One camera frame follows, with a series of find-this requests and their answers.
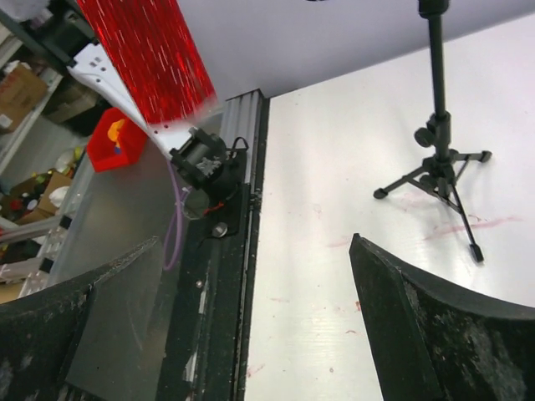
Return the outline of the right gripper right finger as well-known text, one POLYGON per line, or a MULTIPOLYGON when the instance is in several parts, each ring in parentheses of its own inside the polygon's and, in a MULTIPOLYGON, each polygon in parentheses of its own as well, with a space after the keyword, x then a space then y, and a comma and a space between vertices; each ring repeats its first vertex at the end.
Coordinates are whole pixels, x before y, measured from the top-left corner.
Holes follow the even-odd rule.
POLYGON ((532 400, 534 310, 474 292, 354 235, 349 249, 385 400, 532 400))

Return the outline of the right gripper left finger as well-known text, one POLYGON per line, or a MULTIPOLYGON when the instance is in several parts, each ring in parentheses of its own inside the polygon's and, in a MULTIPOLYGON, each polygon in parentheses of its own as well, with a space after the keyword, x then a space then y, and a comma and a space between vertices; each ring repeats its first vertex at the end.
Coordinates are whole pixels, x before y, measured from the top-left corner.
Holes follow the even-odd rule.
POLYGON ((176 285, 152 237, 1 306, 3 400, 154 400, 176 285))

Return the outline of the black tripod microphone stand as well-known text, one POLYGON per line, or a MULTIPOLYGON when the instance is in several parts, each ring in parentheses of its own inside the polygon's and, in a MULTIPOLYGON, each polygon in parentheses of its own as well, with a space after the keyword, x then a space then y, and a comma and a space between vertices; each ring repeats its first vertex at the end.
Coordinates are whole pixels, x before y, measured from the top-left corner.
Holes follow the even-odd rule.
POLYGON ((476 242, 468 215, 461 203, 457 182, 469 163, 487 163, 492 157, 492 152, 483 150, 478 153, 460 153, 451 148, 451 114, 446 109, 442 31, 442 16, 449 6, 448 1, 418 1, 418 13, 427 21, 428 26, 434 112, 425 126, 414 133, 414 138, 420 147, 432 147, 435 153, 424 158, 420 167, 386 187, 375 190, 373 197, 382 200, 393 190, 410 184, 441 201, 461 217, 471 255, 475 262, 482 263, 483 252, 476 242))

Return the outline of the red glitter microphone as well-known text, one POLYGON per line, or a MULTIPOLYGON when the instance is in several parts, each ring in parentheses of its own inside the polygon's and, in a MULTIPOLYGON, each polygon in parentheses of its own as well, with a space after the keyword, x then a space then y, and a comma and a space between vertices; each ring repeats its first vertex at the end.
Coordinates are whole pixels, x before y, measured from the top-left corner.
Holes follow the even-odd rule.
POLYGON ((146 123, 191 119, 216 102, 177 1, 80 1, 79 7, 146 123))

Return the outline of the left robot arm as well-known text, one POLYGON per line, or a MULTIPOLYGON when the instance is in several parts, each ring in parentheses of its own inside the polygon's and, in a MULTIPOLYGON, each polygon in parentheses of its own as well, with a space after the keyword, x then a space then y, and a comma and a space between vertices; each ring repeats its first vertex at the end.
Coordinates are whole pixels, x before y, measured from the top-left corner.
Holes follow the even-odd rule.
POLYGON ((67 62, 71 76, 136 123, 208 198, 204 216, 242 206, 245 151, 200 123, 217 95, 177 1, 69 1, 89 39, 67 62))

